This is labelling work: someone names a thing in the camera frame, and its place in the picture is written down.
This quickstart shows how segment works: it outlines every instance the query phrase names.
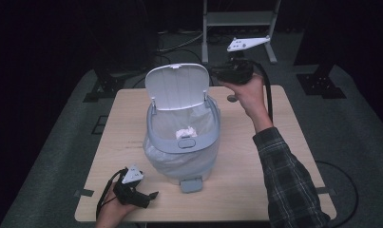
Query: shelf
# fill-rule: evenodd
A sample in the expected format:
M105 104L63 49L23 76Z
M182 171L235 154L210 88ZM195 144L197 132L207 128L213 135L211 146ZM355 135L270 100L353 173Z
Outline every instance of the shelf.
M208 12L206 26L270 26L272 11Z

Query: white lid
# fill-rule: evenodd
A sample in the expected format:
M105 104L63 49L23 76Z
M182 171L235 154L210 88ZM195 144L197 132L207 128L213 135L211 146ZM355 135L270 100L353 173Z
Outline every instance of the white lid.
M152 69L145 87L158 110L176 110L203 104L209 73L198 64L175 64Z

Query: wooden table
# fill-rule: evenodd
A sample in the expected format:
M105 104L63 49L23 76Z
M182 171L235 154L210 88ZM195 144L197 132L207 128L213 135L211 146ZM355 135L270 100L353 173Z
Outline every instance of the wooden table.
M203 189L184 194L178 185L158 173L144 155L146 110L150 104L145 89L123 89L117 93L84 189L92 197L81 196L75 218L95 221L96 205L111 176L137 164L144 171L139 192L159 191L147 209L129 214L124 221L242 221L269 220L266 188L253 143L251 120L239 102L230 103L225 87L210 87L209 94L221 112L220 148L216 164ZM309 170L316 187L324 187L316 163L298 125L294 111L281 86L272 85L274 124L292 152ZM336 211L328 194L320 194L322 210L332 219Z

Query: gray carpet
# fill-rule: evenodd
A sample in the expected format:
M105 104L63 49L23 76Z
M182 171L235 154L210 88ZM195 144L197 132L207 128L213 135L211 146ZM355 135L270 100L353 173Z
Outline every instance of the gray carpet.
M165 34L161 48L173 47L191 37ZM264 47L254 47L245 54L262 63L273 85L284 87L318 161L319 171L327 187L335 190L332 199L337 217L331 225L342 222L341 227L383 227L383 124L356 89L350 75L338 66L333 68L330 77L346 99L322 99L304 93L296 74L312 73L316 66L293 66L300 39L301 33L274 35L272 45L278 58L275 65L269 63ZM223 44L209 46L211 63L227 60L226 44L230 40L222 38L222 41ZM198 44L183 48L201 56ZM172 64L199 62L188 51L164 56ZM156 61L157 66L168 64L163 57L157 57ZM128 80L125 87L144 87L143 81L137 83L143 76ZM94 226L94 223L77 222L74 213L79 201L76 191L85 185L101 139L100 134L92 134L93 128L100 116L108 115L113 103L112 98L83 102L96 80L94 71L90 70L72 92L2 227ZM128 223L122 226L136 227Z

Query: hand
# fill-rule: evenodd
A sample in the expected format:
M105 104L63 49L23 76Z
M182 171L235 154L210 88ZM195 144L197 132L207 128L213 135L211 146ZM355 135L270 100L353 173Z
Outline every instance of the hand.
M132 204L122 205L113 192L116 182L113 182L105 196L105 204L102 206L96 221L96 228L117 227L124 217L138 208Z
M245 85L234 85L226 82L220 82L220 84L235 92L235 96L245 113L253 121L256 132L273 126L265 107L262 76L253 73L253 77Z

